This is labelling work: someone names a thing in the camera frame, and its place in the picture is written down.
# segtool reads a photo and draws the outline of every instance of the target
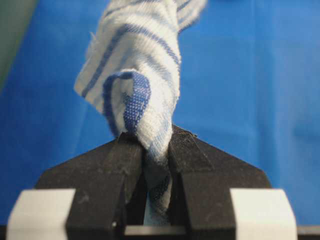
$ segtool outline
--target striped cloth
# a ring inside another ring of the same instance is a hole
[[[115,136],[133,133],[145,147],[149,197],[160,213],[170,198],[166,155],[180,95],[178,34],[206,1],[111,0],[74,86]]]

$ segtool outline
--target white block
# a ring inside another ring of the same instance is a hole
[[[282,189],[231,188],[237,240],[296,240],[294,213]]]
[[[75,189],[24,190],[11,211],[7,240],[67,240]]]

